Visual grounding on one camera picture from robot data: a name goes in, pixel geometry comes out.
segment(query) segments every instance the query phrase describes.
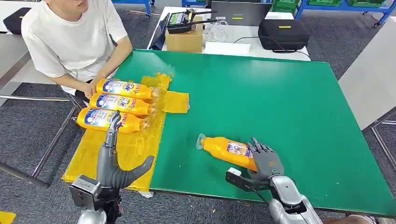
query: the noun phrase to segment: man's hand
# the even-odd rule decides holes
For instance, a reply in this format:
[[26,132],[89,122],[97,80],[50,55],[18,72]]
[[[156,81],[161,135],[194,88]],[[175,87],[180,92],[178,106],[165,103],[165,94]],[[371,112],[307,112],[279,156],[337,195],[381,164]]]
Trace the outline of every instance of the man's hand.
[[88,99],[91,99],[92,95],[94,93],[92,93],[92,86],[90,83],[85,83],[81,89],[81,91],[84,92],[85,97],[87,97]]
[[93,80],[89,83],[89,86],[91,87],[91,93],[92,95],[96,93],[96,84],[98,84],[99,80],[103,79],[105,77],[102,77],[100,75],[97,75]]

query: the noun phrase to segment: plastic bottle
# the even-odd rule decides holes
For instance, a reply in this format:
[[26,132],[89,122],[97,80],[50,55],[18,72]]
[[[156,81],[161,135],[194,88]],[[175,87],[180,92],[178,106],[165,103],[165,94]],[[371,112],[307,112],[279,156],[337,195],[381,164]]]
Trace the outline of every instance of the plastic bottle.
[[111,79],[99,80],[99,82],[96,84],[96,92],[112,93],[125,97],[134,97],[137,99],[156,99],[159,96],[158,88]]
[[148,104],[141,99],[122,97],[107,93],[95,93],[90,101],[91,108],[102,108],[112,111],[131,113],[136,116],[149,115],[156,112],[156,104]]
[[[94,129],[100,131],[107,131],[110,124],[110,116],[114,111],[97,109],[97,108],[83,108],[77,117],[77,123],[84,128]],[[119,129],[120,133],[132,133],[145,129],[149,126],[149,119],[140,119],[130,113],[120,113],[122,126]]]
[[224,137],[209,138],[200,134],[196,147],[197,149],[203,148],[218,159],[257,171],[253,155],[246,144]]

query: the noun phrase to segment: black bag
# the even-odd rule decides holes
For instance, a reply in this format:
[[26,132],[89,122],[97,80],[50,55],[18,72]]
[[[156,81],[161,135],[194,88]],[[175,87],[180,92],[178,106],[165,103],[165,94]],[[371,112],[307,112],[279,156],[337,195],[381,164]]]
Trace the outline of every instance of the black bag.
[[258,36],[266,50],[300,50],[309,41],[309,33],[298,20],[262,20]]
[[12,34],[21,34],[22,18],[31,8],[20,8],[3,20],[4,25]]

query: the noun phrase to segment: green crate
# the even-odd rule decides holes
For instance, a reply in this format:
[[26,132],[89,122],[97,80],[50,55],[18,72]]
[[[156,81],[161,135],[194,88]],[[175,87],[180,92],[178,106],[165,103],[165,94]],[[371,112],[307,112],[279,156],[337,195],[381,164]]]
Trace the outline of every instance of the green crate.
[[274,0],[273,1],[273,7],[277,8],[277,7],[281,7],[281,8],[296,8],[297,3],[300,0]]
[[288,8],[288,7],[272,7],[272,12],[279,13],[294,13],[296,11],[296,7]]
[[316,6],[338,6],[340,0],[308,0],[309,5]]
[[350,6],[381,7],[385,0],[346,0]]

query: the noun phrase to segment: floor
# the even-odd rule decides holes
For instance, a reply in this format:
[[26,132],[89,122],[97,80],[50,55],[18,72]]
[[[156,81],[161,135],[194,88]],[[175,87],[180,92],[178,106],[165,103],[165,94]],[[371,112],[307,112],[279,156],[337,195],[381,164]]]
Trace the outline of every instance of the floor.
[[[180,6],[179,0],[159,0],[154,9],[160,14],[164,6]],[[140,5],[117,5],[117,10],[135,48],[146,48],[158,17],[132,14],[144,11]],[[353,60],[378,32],[370,15],[351,12],[305,11],[301,18],[311,33],[308,52],[312,60],[329,62],[340,78]],[[55,86],[22,84],[15,95],[63,97]],[[8,100],[0,107],[0,160],[30,173],[39,162],[71,104],[65,102],[29,102]],[[396,129],[379,128],[389,149],[396,156]],[[60,177],[77,148],[84,131],[70,123],[40,173],[50,182],[48,189],[26,184],[0,172],[0,210],[17,214],[15,224],[76,223],[79,209],[74,206],[68,185]],[[396,174],[372,133],[364,133],[378,165],[396,196]],[[193,196],[157,193],[146,199],[132,191],[121,192],[124,216],[119,223],[135,224],[271,224],[267,205]],[[318,211],[320,217],[342,217],[343,214]]]

